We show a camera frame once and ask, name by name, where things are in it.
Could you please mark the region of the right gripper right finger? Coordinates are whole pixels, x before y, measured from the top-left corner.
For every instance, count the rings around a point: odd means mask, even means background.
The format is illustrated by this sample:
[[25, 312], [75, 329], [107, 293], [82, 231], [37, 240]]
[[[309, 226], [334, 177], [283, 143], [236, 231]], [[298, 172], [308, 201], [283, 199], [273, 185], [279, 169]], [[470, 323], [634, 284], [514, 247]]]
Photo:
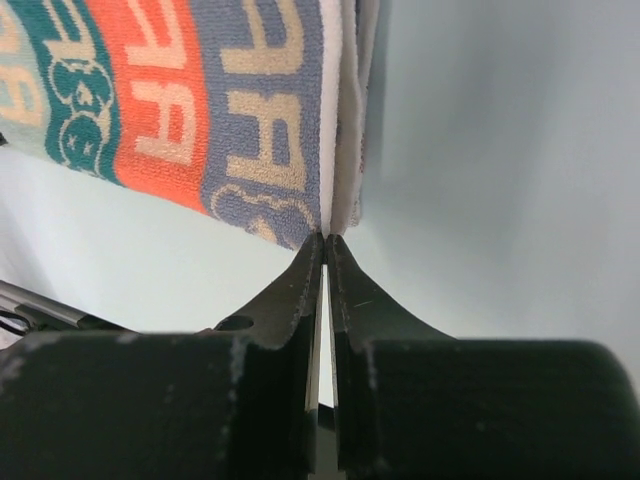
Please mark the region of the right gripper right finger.
[[338, 465], [350, 479], [635, 479], [639, 403], [589, 341], [472, 340], [325, 244]]

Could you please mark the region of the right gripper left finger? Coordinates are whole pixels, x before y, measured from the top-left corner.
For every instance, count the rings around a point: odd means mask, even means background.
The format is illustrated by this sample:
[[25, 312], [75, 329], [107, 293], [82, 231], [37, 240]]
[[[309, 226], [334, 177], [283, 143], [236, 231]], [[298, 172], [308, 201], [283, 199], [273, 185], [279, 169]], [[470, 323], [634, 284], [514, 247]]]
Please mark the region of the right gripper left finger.
[[315, 466], [324, 240], [198, 333], [20, 333], [1, 351], [5, 479], [304, 479]]

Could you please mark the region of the printed letters towel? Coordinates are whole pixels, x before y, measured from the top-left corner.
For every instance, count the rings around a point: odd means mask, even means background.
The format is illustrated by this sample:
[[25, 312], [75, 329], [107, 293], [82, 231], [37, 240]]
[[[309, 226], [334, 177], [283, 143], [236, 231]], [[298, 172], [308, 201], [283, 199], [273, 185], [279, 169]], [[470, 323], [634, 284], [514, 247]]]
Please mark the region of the printed letters towel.
[[376, 1], [5, 1], [1, 140], [297, 249], [361, 216]]

